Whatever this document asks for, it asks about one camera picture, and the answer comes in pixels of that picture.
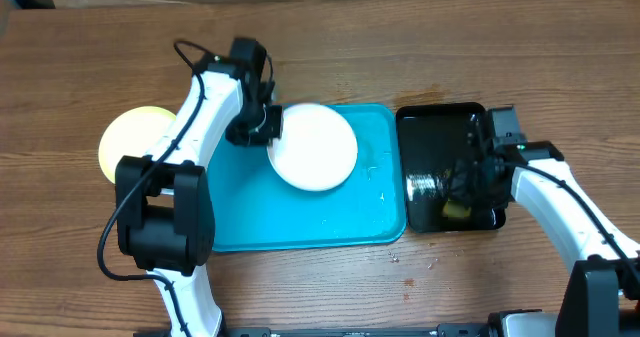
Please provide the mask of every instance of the water stain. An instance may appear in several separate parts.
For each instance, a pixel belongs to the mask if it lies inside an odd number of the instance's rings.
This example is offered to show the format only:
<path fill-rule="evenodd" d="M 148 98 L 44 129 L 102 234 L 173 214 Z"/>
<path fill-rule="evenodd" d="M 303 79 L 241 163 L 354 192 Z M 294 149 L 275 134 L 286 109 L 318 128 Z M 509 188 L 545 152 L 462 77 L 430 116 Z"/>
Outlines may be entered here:
<path fill-rule="evenodd" d="M 393 103 L 396 108 L 407 105 L 437 104 L 443 103 L 445 97 L 450 94 L 451 90 L 442 89 L 440 84 L 433 83 L 431 87 L 421 90 L 400 91 L 393 97 Z"/>

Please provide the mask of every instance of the wood grain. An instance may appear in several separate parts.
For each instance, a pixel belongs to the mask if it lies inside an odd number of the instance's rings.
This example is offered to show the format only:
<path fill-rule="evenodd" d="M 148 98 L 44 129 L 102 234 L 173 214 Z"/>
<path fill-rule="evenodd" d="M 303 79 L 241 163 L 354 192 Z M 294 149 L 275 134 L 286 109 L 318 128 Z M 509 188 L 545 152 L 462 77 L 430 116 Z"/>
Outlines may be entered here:
<path fill-rule="evenodd" d="M 151 283 L 101 275 L 113 210 L 97 146 L 141 105 L 176 111 L 179 37 L 226 52 L 253 36 L 284 103 L 515 104 L 601 209 L 640 239 L 640 0 L 375 0 L 12 12 L 0 39 L 0 334 L 125 336 L 168 323 Z M 399 263 L 391 263 L 388 251 Z M 107 262 L 135 272 L 113 238 Z M 497 233 L 388 246 L 215 254 L 231 326 L 429 326 L 558 309 L 568 274 L 518 206 Z"/>

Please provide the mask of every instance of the blue tray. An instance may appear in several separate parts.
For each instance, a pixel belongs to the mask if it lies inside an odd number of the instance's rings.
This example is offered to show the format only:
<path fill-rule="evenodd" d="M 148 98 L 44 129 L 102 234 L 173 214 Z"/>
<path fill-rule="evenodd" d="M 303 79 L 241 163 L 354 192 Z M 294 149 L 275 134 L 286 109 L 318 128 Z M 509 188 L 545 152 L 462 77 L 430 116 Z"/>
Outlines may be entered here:
<path fill-rule="evenodd" d="M 351 176 L 326 192 L 292 187 L 276 174 L 266 148 L 223 140 L 207 175 L 216 219 L 216 252 L 389 243 L 407 217 L 394 116 L 380 104 L 329 106 L 358 140 Z"/>

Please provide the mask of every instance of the black container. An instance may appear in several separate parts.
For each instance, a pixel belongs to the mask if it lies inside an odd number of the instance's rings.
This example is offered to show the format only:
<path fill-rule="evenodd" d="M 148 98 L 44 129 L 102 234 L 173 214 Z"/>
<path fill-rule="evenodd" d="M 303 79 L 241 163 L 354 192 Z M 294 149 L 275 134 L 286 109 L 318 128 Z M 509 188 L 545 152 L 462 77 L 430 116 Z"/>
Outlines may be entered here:
<path fill-rule="evenodd" d="M 409 106 L 398 110 L 396 129 L 409 226 L 415 232 L 495 230 L 505 223 L 500 210 L 472 210 L 467 218 L 445 217 L 448 182 L 455 161 L 472 155 L 470 119 L 478 103 Z"/>

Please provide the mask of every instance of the cable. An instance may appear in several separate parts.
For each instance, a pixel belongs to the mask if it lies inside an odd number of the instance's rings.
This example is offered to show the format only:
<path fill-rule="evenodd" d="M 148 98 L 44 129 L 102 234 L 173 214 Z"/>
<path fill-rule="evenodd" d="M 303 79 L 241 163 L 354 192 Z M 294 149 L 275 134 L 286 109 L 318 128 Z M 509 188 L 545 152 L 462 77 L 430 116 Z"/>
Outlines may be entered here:
<path fill-rule="evenodd" d="M 147 182 L 147 180 L 153 174 L 153 172 L 162 163 L 164 163 L 164 161 L 166 161 L 167 158 L 169 158 L 169 156 L 171 155 L 171 153 L 173 153 L 173 151 L 175 151 L 175 149 L 180 144 L 180 141 L 182 140 L 184 135 L 187 133 L 187 131 L 189 130 L 189 128 L 193 124 L 193 121 L 196 119 L 196 116 L 198 115 L 198 112 L 200 111 L 200 108 L 202 107 L 202 103 L 206 99 L 204 81 L 202 80 L 202 77 L 200 76 L 200 74 L 195 70 L 194 64 L 180 50 L 180 47 L 179 47 L 180 45 L 189 46 L 189 47 L 198 49 L 198 50 L 200 50 L 200 51 L 202 51 L 204 53 L 209 53 L 209 54 L 211 54 L 213 56 L 217 56 L 214 53 L 212 53 L 209 50 L 207 50 L 206 48 L 204 48 L 204 47 L 202 47 L 200 45 L 197 45 L 197 44 L 195 44 L 193 42 L 189 42 L 189 41 L 185 41 L 185 40 L 178 40 L 178 41 L 175 41 L 173 43 L 173 48 L 175 49 L 176 53 L 178 53 L 180 58 L 182 58 L 182 60 L 187 64 L 187 66 L 189 66 L 189 68 L 191 69 L 192 74 L 195 75 L 196 79 L 198 80 L 198 84 L 200 85 L 200 95 L 198 97 L 198 102 L 196 103 L 196 106 L 193 109 L 193 112 L 191 112 L 191 116 L 189 116 L 189 118 L 187 119 L 187 122 L 185 123 L 184 127 L 182 127 L 182 129 L 180 130 L 180 132 L 178 133 L 176 138 L 173 141 L 171 141 L 171 144 L 169 145 L 169 148 L 167 148 L 167 150 L 160 156 L 160 158 L 158 158 L 158 160 L 156 160 L 153 163 L 153 165 L 151 165 L 151 167 L 142 175 L 142 177 L 140 177 L 140 179 L 138 179 L 138 182 L 136 182 L 136 184 L 133 186 L 131 191 L 129 191 L 129 193 L 125 196 L 125 198 L 122 200 L 120 205 L 116 208 L 116 210 L 111 215 L 111 218 L 109 218 L 109 221 L 107 222 L 107 225 L 104 227 L 104 230 L 102 231 L 102 235 L 100 236 L 100 241 L 98 242 L 97 258 L 98 258 L 98 266 L 100 267 L 100 270 L 102 271 L 102 273 L 104 273 L 105 276 L 111 278 L 112 280 L 116 280 L 116 281 L 156 280 L 156 281 L 162 282 L 165 285 L 165 290 L 169 291 L 169 294 L 171 296 L 171 301 L 173 302 L 173 308 L 175 310 L 176 317 L 178 318 L 178 323 L 180 323 L 180 330 L 182 332 L 184 332 L 184 334 L 187 337 L 191 337 L 191 333 L 189 332 L 189 329 L 187 328 L 187 324 L 184 322 L 184 318 L 182 316 L 182 312 L 180 311 L 180 305 L 178 304 L 178 297 L 176 295 L 175 288 L 173 287 L 173 283 L 171 281 L 169 281 L 169 279 L 167 279 L 164 276 L 155 275 L 155 274 L 126 275 L 126 276 L 117 275 L 117 274 L 111 272 L 107 268 L 107 266 L 106 266 L 106 264 L 104 262 L 104 247 L 105 247 L 106 242 L 107 242 L 107 237 L 109 237 L 109 233 L 111 232 L 111 229 L 113 228 L 113 225 L 116 223 L 116 220 L 118 219 L 118 216 L 122 213 L 122 211 L 126 207 L 127 203 L 129 203 L 129 201 L 131 200 L 131 197 L 136 192 L 138 192 L 138 190 L 140 190 L 140 188 L 142 188 L 142 186 Z"/>
<path fill-rule="evenodd" d="M 519 167 L 519 168 L 525 169 L 527 171 L 531 171 L 533 173 L 536 173 L 536 174 L 548 179 L 551 182 L 554 182 L 555 184 L 560 186 L 562 189 L 567 191 L 567 193 L 569 193 L 569 195 L 571 197 L 573 197 L 573 199 L 580 205 L 580 207 L 582 207 L 582 209 L 587 214 L 589 219 L 591 219 L 591 222 L 594 224 L 594 226 L 596 227 L 598 232 L 600 232 L 600 234 L 602 235 L 604 240 L 607 242 L 607 244 L 609 246 L 611 246 L 611 249 L 613 249 L 613 251 L 618 255 L 618 257 L 620 258 L 622 263 L 629 270 L 629 273 L 631 273 L 631 276 L 634 277 L 636 283 L 640 284 L 640 276 L 638 276 L 638 272 L 636 271 L 635 267 L 633 266 L 633 264 L 631 263 L 631 261 L 629 260 L 627 255 L 624 253 L 624 251 L 622 251 L 622 248 L 620 248 L 618 243 L 616 243 L 613 235 L 611 235 L 611 234 L 609 234 L 609 232 L 607 232 L 606 228 L 604 228 L 604 226 L 602 225 L 602 222 L 600 222 L 600 220 L 598 219 L 596 214 L 593 212 L 593 210 L 591 210 L 591 208 L 589 207 L 587 202 L 585 202 L 585 200 L 578 194 L 578 192 L 576 192 L 571 187 L 569 187 L 567 182 L 565 182 L 564 180 L 560 180 L 556 176 L 554 176 L 554 175 L 552 175 L 550 173 L 547 173 L 547 172 L 545 172 L 545 171 L 543 171 L 541 169 L 538 169 L 538 168 L 535 168 L 535 167 L 531 167 L 531 166 L 529 166 L 527 164 L 523 164 L 523 163 L 501 162 L 501 163 L 498 163 L 498 165 L 514 167 L 514 168 L 518 168 Z"/>

